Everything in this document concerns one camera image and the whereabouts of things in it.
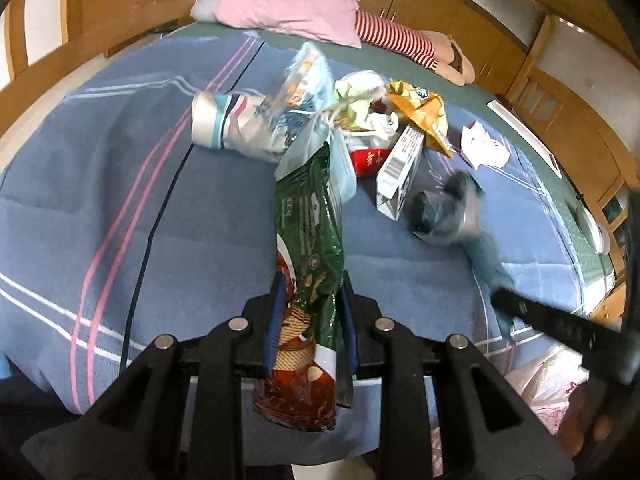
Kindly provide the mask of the green snack bag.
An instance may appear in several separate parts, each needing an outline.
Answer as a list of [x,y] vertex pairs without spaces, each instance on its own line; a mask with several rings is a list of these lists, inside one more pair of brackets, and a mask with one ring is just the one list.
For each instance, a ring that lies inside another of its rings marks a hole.
[[324,144],[276,184],[276,269],[286,278],[276,366],[254,407],[275,424],[305,432],[336,425],[337,362],[344,349],[337,295],[344,271],[341,201]]

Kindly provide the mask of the white blue medicine box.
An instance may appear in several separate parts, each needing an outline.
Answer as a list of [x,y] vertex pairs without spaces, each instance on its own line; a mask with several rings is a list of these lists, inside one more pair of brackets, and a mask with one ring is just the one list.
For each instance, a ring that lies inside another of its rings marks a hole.
[[398,221],[404,209],[424,148],[424,134],[406,125],[376,176],[376,209]]

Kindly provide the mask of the white paper cup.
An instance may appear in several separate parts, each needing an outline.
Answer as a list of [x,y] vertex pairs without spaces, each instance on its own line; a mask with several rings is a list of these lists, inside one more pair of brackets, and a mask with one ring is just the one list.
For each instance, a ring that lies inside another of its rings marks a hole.
[[278,150],[262,114],[265,99],[262,94],[198,92],[191,104],[191,142],[209,150],[273,160]]

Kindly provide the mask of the white pink wrapper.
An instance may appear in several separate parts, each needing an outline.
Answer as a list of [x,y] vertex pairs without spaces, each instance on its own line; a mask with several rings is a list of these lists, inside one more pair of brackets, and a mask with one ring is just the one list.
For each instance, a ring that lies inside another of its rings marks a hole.
[[462,128],[460,152],[474,170],[480,166],[503,168],[510,159],[509,150],[493,139],[480,122]]

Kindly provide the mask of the yellow chip bag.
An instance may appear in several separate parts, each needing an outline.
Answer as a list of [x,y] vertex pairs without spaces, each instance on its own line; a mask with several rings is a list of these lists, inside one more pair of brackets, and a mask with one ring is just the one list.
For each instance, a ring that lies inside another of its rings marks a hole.
[[386,98],[398,113],[424,134],[425,147],[451,158],[448,119],[442,97],[402,80],[390,81],[386,91]]

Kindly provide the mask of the white plastic bag red print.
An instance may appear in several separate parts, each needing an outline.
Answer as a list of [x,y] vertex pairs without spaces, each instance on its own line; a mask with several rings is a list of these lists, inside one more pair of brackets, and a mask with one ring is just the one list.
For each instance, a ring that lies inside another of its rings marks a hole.
[[589,377],[582,356],[559,344],[506,375],[511,387],[556,434],[570,404],[570,395]]

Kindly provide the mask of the white oval device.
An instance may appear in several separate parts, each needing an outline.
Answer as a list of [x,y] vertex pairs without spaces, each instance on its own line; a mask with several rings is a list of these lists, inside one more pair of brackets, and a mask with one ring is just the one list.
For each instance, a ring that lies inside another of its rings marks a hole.
[[584,204],[576,206],[574,217],[580,232],[582,232],[591,248],[599,255],[608,255],[611,251],[611,241],[608,233]]

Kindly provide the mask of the red cigarette box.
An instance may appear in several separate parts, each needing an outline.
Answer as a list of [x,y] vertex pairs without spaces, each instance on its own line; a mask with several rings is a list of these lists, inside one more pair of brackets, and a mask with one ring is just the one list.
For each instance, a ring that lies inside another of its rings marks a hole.
[[375,176],[390,154],[396,136],[378,131],[350,132],[345,142],[357,178]]

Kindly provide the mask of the blue striped blanket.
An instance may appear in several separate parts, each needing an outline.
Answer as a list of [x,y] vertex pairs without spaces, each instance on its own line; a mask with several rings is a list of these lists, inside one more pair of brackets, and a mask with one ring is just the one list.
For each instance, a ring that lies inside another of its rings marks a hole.
[[[247,299],[268,292],[274,272],[274,167],[235,152],[191,144],[191,102],[196,90],[267,93],[303,44],[296,37],[192,26],[134,51],[70,92],[44,119],[59,125],[66,101],[102,115],[107,132],[142,131],[142,114],[168,110],[186,118],[178,164],[130,237],[115,292],[96,325],[80,327],[53,310],[1,287],[1,354],[32,382],[54,392],[66,408],[82,412],[115,380],[127,314],[134,293],[129,359],[155,336],[206,334],[240,314]],[[475,179],[486,192],[483,228],[499,247],[521,294],[583,314],[603,298],[612,276],[588,285],[570,234],[544,182],[527,156],[498,130],[510,151],[502,169],[480,166]],[[343,208],[346,270],[358,294],[416,334],[442,339],[462,333],[504,370],[538,358],[551,340],[516,326],[506,350],[488,290],[460,247],[434,247],[413,236],[404,214],[393,221],[376,211],[374,179],[360,181]],[[33,192],[1,183],[1,275],[12,266],[31,282],[27,259],[59,249],[64,266],[92,251],[103,230],[87,204],[45,210]],[[250,464],[318,465],[361,455],[378,446],[380,385],[356,382],[354,407],[340,410],[335,430],[303,434],[270,424],[252,408],[243,386],[245,457]]]

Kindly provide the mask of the green crumpled paper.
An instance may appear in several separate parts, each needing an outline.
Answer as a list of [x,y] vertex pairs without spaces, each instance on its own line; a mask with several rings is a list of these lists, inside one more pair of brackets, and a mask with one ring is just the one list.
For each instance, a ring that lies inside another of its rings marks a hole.
[[348,131],[371,130],[370,105],[381,99],[383,94],[382,87],[368,90],[349,89],[345,94],[339,93],[331,118],[333,125]]

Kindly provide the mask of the clear printed plastic bag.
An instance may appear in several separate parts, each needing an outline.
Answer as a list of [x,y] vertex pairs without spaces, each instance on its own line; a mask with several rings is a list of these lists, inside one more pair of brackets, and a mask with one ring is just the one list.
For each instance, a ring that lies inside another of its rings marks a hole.
[[246,125],[250,148],[258,158],[276,162],[333,104],[333,98],[328,60],[314,44],[305,42]]

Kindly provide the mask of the white flat board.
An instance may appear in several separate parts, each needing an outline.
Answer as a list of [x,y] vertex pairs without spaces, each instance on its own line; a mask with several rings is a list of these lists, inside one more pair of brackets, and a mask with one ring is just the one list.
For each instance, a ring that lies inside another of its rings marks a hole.
[[550,170],[562,179],[563,174],[560,165],[544,142],[542,142],[532,130],[530,130],[518,116],[510,112],[497,99],[489,101],[486,106],[504,122],[506,122],[547,164]]

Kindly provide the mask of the striped plush doll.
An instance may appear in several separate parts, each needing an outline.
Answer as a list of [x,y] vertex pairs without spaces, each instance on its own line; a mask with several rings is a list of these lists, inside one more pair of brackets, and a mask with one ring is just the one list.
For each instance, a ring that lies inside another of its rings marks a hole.
[[475,81],[475,70],[454,38],[442,32],[414,30],[359,10],[355,20],[361,41],[397,53],[456,86]]

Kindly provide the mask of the pink pillow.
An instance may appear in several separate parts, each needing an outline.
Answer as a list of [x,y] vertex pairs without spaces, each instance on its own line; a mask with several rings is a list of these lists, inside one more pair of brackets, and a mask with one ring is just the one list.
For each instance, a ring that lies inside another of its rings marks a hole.
[[216,20],[233,28],[283,35],[359,49],[356,13],[360,0],[220,0]]

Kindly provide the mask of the wooden cabinet wall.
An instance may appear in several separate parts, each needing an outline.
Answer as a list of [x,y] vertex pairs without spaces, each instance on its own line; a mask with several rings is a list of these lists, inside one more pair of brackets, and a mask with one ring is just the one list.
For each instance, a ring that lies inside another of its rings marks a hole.
[[476,83],[496,96],[509,93],[528,58],[528,47],[471,0],[360,0],[360,8],[453,36],[474,67]]

